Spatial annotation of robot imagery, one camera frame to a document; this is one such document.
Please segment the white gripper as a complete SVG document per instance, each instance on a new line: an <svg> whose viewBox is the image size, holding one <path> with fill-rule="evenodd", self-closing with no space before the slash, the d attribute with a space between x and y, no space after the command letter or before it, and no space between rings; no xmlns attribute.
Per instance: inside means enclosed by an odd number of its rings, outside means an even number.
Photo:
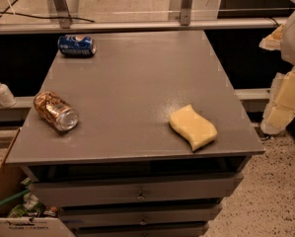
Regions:
<svg viewBox="0 0 295 237"><path fill-rule="evenodd" d="M295 65L295 11L258 45L265 50L281 50L281 57ZM287 74L277 73L272 81L261 130L277 134L295 118L295 66Z"/></svg>

